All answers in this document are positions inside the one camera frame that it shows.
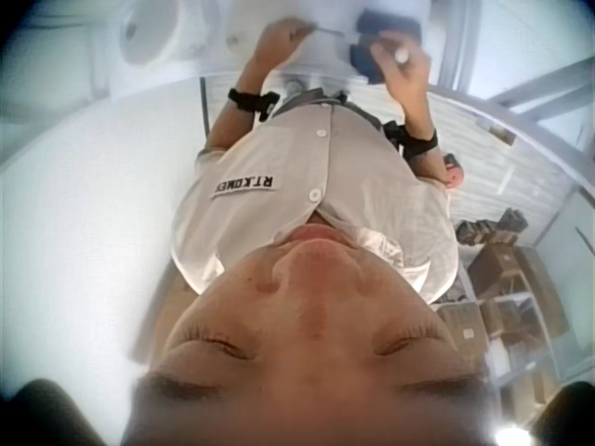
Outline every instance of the light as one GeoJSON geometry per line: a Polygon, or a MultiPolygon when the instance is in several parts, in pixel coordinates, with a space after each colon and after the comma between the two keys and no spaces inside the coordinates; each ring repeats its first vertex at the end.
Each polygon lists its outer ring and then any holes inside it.
{"type": "Polygon", "coordinates": [[[526,430],[508,426],[496,432],[496,444],[498,446],[531,446],[533,441],[526,430]]]}

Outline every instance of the white shirt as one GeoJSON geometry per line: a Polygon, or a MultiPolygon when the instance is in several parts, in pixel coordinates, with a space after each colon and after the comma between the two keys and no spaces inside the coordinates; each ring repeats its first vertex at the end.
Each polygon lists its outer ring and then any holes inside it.
{"type": "Polygon", "coordinates": [[[201,154],[174,223],[173,257],[201,294],[225,269],[317,211],[402,274],[428,303],[450,288],[458,251],[445,187],[415,177],[354,111],[288,111],[229,151],[201,154]]]}

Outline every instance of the eye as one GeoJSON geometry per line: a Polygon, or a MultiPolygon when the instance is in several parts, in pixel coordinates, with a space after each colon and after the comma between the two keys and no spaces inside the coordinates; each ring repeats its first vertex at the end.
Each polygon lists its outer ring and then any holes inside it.
{"type": "Polygon", "coordinates": [[[228,356],[240,361],[251,361],[253,355],[248,355],[244,350],[235,346],[229,337],[224,334],[214,334],[207,329],[193,327],[187,335],[184,336],[184,342],[201,341],[213,345],[228,356]]]}
{"type": "Polygon", "coordinates": [[[399,332],[392,340],[383,348],[375,350],[378,356],[390,356],[404,348],[415,344],[415,342],[423,341],[425,339],[436,339],[443,341],[438,332],[438,327],[431,324],[417,325],[410,327],[405,331],[399,332]]]}

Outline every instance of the eyebrow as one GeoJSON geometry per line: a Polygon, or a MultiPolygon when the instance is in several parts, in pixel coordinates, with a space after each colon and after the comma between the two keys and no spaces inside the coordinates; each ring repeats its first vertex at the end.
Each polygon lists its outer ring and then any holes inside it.
{"type": "Polygon", "coordinates": [[[219,386],[181,383],[163,374],[148,374],[140,379],[137,396],[140,400],[198,401],[219,398],[221,391],[219,386]]]}
{"type": "Polygon", "coordinates": [[[487,394],[487,387],[478,375],[465,375],[439,381],[398,386],[397,391],[407,395],[426,395],[448,400],[477,400],[487,394]]]}

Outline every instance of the black wrist strap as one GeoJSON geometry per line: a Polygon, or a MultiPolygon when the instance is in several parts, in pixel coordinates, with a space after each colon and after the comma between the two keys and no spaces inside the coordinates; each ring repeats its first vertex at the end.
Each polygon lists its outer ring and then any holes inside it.
{"type": "Polygon", "coordinates": [[[229,99],[235,102],[238,109],[243,112],[260,113],[260,122],[264,123],[272,111],[275,109],[275,105],[279,102],[281,97],[272,91],[264,96],[251,95],[249,93],[240,93],[235,88],[230,90],[229,99]]]}
{"type": "Polygon", "coordinates": [[[384,125],[384,133],[395,148],[403,147],[403,158],[406,161],[438,147],[438,132],[436,130],[430,140],[417,139],[407,133],[404,125],[397,125],[391,121],[384,125]]]}

